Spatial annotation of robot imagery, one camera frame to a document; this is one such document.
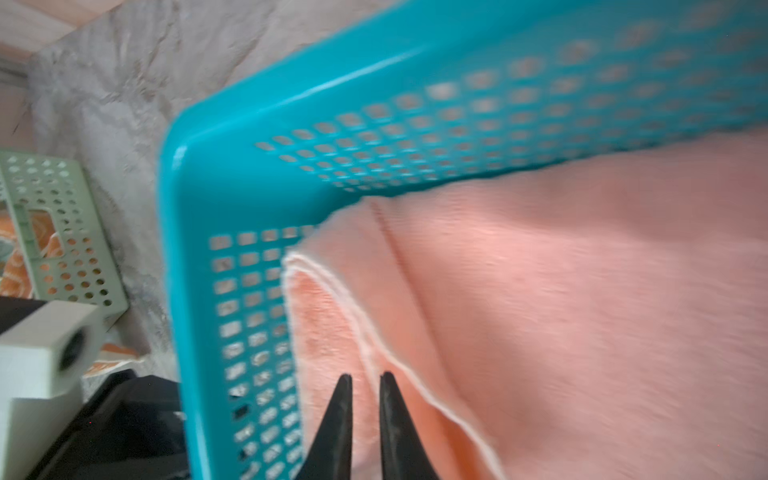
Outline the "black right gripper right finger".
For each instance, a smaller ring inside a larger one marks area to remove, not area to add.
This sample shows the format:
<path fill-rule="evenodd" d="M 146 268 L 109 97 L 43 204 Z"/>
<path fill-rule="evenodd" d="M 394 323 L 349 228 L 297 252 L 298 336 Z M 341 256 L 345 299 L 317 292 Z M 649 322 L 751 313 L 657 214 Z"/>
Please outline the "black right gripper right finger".
<path fill-rule="evenodd" d="M 381 375 L 379 426 L 384 480 L 438 480 L 401 394 L 395 376 Z"/>

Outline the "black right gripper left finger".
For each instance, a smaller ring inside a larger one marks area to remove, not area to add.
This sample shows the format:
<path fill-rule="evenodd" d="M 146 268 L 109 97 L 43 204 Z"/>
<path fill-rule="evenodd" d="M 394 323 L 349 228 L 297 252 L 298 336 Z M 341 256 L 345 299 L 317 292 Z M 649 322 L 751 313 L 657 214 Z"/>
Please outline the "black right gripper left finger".
<path fill-rule="evenodd" d="M 339 377 L 296 480 L 349 480 L 353 437 L 353 383 Z"/>

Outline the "pink towel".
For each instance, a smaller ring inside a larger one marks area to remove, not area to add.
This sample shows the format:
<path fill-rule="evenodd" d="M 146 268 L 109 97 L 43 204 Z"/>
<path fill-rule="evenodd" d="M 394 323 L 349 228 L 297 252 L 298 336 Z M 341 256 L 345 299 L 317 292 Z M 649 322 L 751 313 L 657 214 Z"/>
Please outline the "pink towel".
<path fill-rule="evenodd" d="M 303 449 L 391 373 L 443 479 L 767 475 L 767 132 L 343 208 L 284 259 Z"/>

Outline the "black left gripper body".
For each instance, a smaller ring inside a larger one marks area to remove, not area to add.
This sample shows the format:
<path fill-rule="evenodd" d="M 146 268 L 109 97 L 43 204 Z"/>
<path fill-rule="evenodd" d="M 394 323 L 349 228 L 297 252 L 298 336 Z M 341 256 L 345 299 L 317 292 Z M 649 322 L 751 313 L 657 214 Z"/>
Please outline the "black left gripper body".
<path fill-rule="evenodd" d="M 187 479 L 179 384 L 108 376 L 27 475 L 29 479 Z"/>

